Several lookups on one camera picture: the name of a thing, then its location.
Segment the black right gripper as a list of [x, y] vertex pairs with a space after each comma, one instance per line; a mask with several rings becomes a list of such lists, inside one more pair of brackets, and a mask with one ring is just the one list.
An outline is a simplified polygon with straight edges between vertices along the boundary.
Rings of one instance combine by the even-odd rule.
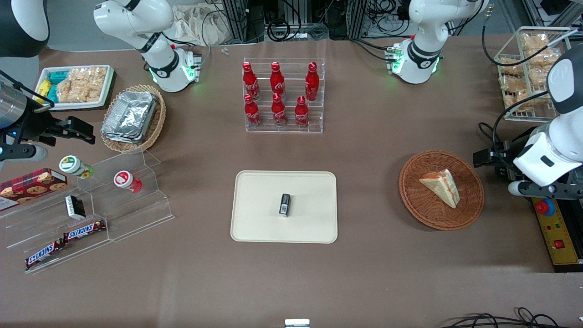
[[72, 138], [94, 145], [93, 125], [79, 118], [67, 117], [58, 120], [50, 113], [51, 106], [27, 98], [26, 107], [18, 120], [19, 135], [22, 141], [35, 141], [54, 147], [56, 138]]

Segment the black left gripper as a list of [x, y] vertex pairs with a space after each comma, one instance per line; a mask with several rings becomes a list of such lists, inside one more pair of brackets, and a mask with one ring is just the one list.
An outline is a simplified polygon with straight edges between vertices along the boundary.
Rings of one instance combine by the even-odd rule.
[[494, 167], [494, 173], [500, 179], [517, 180], [519, 172], [509, 160], [504, 143], [494, 143], [492, 148], [486, 148], [473, 153], [473, 167]]

